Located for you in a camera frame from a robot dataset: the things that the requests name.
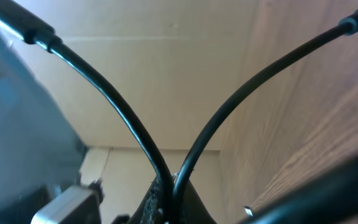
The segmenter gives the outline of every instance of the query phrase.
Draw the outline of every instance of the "cable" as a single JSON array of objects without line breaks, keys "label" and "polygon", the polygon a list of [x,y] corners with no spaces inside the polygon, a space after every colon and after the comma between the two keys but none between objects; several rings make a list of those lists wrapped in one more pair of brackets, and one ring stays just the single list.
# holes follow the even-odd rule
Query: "cable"
[{"label": "cable", "polygon": [[345,23],[338,25],[337,27],[332,28],[325,33],[315,37],[311,41],[303,44],[302,46],[293,50],[284,57],[278,59],[276,62],[272,63],[268,67],[264,68],[262,71],[253,76],[250,80],[248,80],[245,84],[243,84],[236,92],[233,93],[233,95],[230,96],[229,99],[226,100],[226,102],[224,102],[224,104],[208,121],[200,135],[197,137],[178,173],[178,178],[173,188],[172,195],[172,220],[177,219],[178,210],[180,209],[180,205],[183,200],[183,194],[186,188],[186,184],[190,178],[194,166],[197,163],[198,158],[203,152],[208,141],[211,139],[212,135],[227,118],[227,116],[229,116],[229,114],[247,96],[249,96],[254,90],[256,90],[268,79],[272,78],[278,72],[287,68],[288,66],[295,63],[304,56],[312,53],[312,51],[318,49],[324,44],[327,44],[328,42],[346,34],[351,29],[351,25]]},{"label": "cable", "polygon": [[173,180],[160,151],[153,142],[150,134],[146,131],[139,118],[132,111],[131,107],[118,93],[118,91],[90,64],[85,62],[80,56],[74,53],[69,47],[58,43],[50,45],[51,53],[59,56],[72,66],[78,73],[86,78],[95,88],[97,88],[104,97],[112,104],[118,114],[128,125],[128,128],[146,153],[152,163],[157,177],[162,181],[164,215],[168,214],[170,201],[172,197]]}]

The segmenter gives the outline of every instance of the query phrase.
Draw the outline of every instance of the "wood grain surface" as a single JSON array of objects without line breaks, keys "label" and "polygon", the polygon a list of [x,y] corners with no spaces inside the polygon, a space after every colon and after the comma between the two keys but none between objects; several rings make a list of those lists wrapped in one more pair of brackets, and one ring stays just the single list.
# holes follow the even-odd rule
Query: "wood grain surface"
[{"label": "wood grain surface", "polygon": [[[239,85],[357,8],[358,0],[259,1]],[[358,154],[358,33],[263,84],[226,123],[223,200],[235,223],[244,205],[259,209]]]}]

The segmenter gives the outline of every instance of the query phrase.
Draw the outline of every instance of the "wooden panel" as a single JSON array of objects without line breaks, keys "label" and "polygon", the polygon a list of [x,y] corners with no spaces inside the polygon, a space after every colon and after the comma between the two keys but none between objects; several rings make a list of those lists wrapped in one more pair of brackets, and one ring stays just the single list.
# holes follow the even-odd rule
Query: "wooden panel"
[{"label": "wooden panel", "polygon": [[[17,0],[122,94],[162,149],[189,149],[236,89],[257,0]],[[85,143],[139,147],[111,105],[60,59],[13,48]],[[217,150],[221,128],[207,149]]]},{"label": "wooden panel", "polygon": [[[358,1],[259,2],[244,83],[358,8]],[[358,153],[358,34],[341,37],[260,87],[231,115],[221,152],[231,222]]]}]

